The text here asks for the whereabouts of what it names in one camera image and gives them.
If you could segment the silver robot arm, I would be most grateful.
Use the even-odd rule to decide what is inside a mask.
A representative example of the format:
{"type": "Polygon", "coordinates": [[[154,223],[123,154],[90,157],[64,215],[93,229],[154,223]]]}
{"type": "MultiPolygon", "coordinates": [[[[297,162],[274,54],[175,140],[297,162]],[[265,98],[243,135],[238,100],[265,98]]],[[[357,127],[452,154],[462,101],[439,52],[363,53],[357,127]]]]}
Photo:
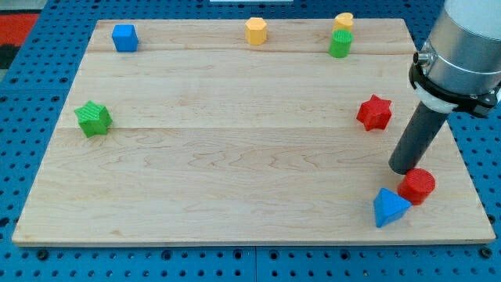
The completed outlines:
{"type": "Polygon", "coordinates": [[[500,101],[500,0],[446,0],[409,81],[430,110],[486,117],[500,101]]]}

